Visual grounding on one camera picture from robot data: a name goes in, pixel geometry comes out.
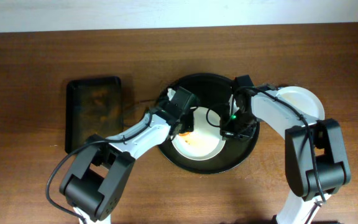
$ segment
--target black tray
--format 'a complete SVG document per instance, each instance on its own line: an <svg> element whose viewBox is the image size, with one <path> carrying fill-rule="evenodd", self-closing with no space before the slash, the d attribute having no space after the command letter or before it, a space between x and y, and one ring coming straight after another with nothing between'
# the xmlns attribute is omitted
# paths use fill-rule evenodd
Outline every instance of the black tray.
<svg viewBox="0 0 358 224"><path fill-rule="evenodd" d="M73 80L67 84L66 94L67 153L80 147L92 134L105 138L122 132L118 77Z"/></svg>
<svg viewBox="0 0 358 224"><path fill-rule="evenodd" d="M209 108L216 103L229 101L232 95L230 83L230 79L220 75L198 73L185 76L172 83L168 88L182 86L200 99L202 107ZM222 114L221 110L221 108L216 108L214 111L217 114ZM194 161L182 156L169 140L158 147L167 159L182 169L199 174L215 174L232 169L247 158L254 149L258 136L259 123L257 123L253 138L245 142L234 139L227 140L219 154L205 161Z"/></svg>

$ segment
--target black bowl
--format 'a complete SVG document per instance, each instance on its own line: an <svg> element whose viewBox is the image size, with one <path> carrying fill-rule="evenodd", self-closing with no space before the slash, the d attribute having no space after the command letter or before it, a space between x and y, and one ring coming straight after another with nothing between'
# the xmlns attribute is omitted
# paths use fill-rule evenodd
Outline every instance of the black bowl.
<svg viewBox="0 0 358 224"><path fill-rule="evenodd" d="M229 101L232 95L231 81L221 75L197 73L175 81L160 96L165 96L168 88L181 86L200 99L200 106L209 108L216 103L227 103ZM219 107L213 109L213 111L217 114L223 113L223 109ZM220 153L204 161L194 161L184 157L175 149L170 140L163 142L158 147L167 159L182 169L198 174L216 174L232 169L244 161L254 149L258 136L259 123L257 123L251 139L248 141L226 140Z"/></svg>

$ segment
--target wood grain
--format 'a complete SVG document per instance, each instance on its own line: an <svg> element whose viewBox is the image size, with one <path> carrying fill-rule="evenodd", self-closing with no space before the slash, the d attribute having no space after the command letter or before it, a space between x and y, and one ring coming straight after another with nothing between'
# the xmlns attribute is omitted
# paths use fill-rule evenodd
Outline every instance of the wood grain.
<svg viewBox="0 0 358 224"><path fill-rule="evenodd" d="M155 98L196 72L314 92L342 127L351 183L316 220L358 223L358 23L0 34L0 223L76 223L45 199L63 150L65 85L117 75L127 103ZM140 113L132 117L140 118ZM266 124L250 157L217 175L141 157L113 211L114 223L250 223L277 214L289 187L283 140ZM58 193L58 174L52 197Z"/></svg>

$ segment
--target white wall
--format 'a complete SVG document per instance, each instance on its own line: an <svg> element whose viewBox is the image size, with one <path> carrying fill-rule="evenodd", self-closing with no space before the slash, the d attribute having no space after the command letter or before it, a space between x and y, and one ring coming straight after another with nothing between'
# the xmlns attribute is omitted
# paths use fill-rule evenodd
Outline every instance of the white wall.
<svg viewBox="0 0 358 224"><path fill-rule="evenodd" d="M358 0L0 0L0 32L358 22Z"/></svg>

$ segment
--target wire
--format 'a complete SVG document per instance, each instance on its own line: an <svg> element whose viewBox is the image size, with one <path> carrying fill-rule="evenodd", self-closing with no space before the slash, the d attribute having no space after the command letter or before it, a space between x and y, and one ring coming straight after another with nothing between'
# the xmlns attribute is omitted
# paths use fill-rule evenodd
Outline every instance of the wire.
<svg viewBox="0 0 358 224"><path fill-rule="evenodd" d="M255 87L248 87L248 86L240 87L234 92L233 97L235 97L235 95L238 94L239 91L241 91L241 90L253 90L253 91L256 91L258 93L265 94L266 96L268 96L269 98L273 99L274 101L277 101L277 102L283 104L284 106L286 106L287 108L289 108L290 110L292 110L297 115L297 117L299 117L299 119L303 122L303 124L305 125L305 128L306 128L306 133L308 135L307 137L309 139L310 151L311 151L311 160L312 160L312 164L313 164L313 172L314 172L314 177L316 178L318 192L319 192L319 194L321 196L321 199L323 200L323 203L326 203L327 200L326 200L326 198L324 196L323 189L321 187L320 178L319 178L318 171L317 171L316 153L314 151L313 138L311 137L311 131L310 131L309 124L306 122L306 119L303 117L303 115L300 114L294 107L292 107L288 103L278 99L276 96L272 96L272 95L268 94L266 91L260 90L260 89L255 88Z"/></svg>
<svg viewBox="0 0 358 224"><path fill-rule="evenodd" d="M137 107L142 104L142 103L148 103L148 102L151 102L151 101L155 101L155 99L149 99L149 100L140 100L136 103L134 103L132 106L125 106L125 108L127 109L124 109L124 110L127 110L125 113L123 113L121 116L120 116L120 120L121 120L121 124L124 126L124 127L131 127L132 125L128 125L126 123L124 123L124 117L130 113L133 113Z"/></svg>
<svg viewBox="0 0 358 224"><path fill-rule="evenodd" d="M227 103L216 103L216 104L210 106L210 107L208 108L208 110L206 111L206 122L208 122L208 124L211 125L212 127L220 128L221 126L220 126L220 125L215 125L215 124L213 124L213 123L211 123L211 122L209 121L209 118L208 118L209 112L210 112L213 108L215 108L215 107L217 107L217 106L221 106L221 105L227 105Z"/></svg>
<svg viewBox="0 0 358 224"><path fill-rule="evenodd" d="M309 221L311 221L311 217L313 216L314 212L316 211L316 209L318 207L321 207L320 204L318 204L317 202L314 203L313 208L311 208L310 212L309 212L309 216L308 219L306 219L305 224L309 223Z"/></svg>
<svg viewBox="0 0 358 224"><path fill-rule="evenodd" d="M75 212L70 211L69 209L59 205L58 203L56 203L55 201L52 200L52 198L50 197L50 184L52 183L53 178L55 177L56 173L59 171L59 169L62 167L62 165L64 165L64 163L73 155L80 153L82 150L88 148L91 145L94 144L101 144L101 143L122 143L124 141L128 141L131 140L132 138L138 136L140 133L142 133L143 131L145 131L151 124L152 122L152 116L153 114L150 113L150 118L147 122L147 124L145 125L144 128L142 128L140 131L136 132L134 135L129 136L128 138L125 139L120 139L120 140L112 140L112 139L103 139L103 140L99 140L99 141L94 141L94 142L90 142L87 144L84 144L83 146L79 147L78 149L75 149L74 151L71 151L69 154L67 154L60 162L59 164L56 166L56 168L52 171L52 173L50 174L50 177L48 179L47 182L47 187L45 188L45 195L47 200L49 201L49 203L51 203L54 207L56 207L57 209L60 209L63 212L66 212L67 214L73 215L75 217L78 217L84 224L86 224L86 219L80 215L77 214Z"/></svg>

